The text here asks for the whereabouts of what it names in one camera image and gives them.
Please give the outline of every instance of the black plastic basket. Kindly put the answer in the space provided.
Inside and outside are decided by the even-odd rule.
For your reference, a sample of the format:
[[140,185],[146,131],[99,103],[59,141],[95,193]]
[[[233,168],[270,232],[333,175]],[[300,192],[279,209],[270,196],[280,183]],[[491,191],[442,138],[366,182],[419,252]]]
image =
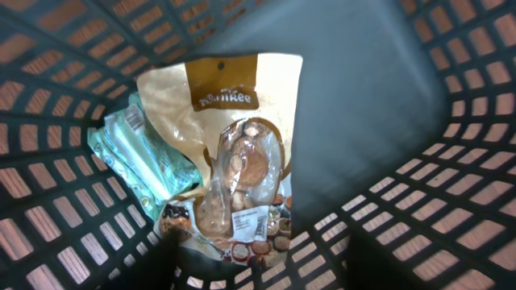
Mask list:
[[341,288],[351,231],[420,288],[513,288],[515,4],[0,1],[0,288],[95,288],[138,263],[152,221],[87,129],[146,70],[271,51],[304,57],[298,236],[267,271],[182,251],[176,288]]

